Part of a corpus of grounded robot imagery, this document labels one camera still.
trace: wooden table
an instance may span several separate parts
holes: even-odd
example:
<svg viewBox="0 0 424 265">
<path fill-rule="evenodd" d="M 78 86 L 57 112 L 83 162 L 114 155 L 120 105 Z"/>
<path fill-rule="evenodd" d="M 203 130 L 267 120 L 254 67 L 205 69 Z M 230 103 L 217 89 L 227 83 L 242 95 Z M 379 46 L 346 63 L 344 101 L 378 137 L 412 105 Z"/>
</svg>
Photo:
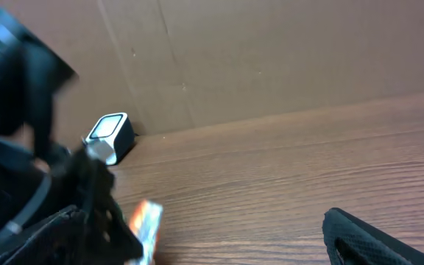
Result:
<svg viewBox="0 0 424 265">
<path fill-rule="evenodd" d="M 342 208 L 424 252 L 424 93 L 140 137 L 116 198 L 165 208 L 168 264 L 329 264 Z"/>
</svg>

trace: wall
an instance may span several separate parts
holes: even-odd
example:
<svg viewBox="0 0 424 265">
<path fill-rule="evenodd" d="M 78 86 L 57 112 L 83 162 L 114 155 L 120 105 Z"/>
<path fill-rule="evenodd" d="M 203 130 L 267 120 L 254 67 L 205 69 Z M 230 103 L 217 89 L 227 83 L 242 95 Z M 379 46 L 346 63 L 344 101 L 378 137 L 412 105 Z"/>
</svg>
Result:
<svg viewBox="0 0 424 265">
<path fill-rule="evenodd" d="M 80 76 L 57 134 L 141 133 L 424 91 L 424 1 L 1 0 Z"/>
</svg>

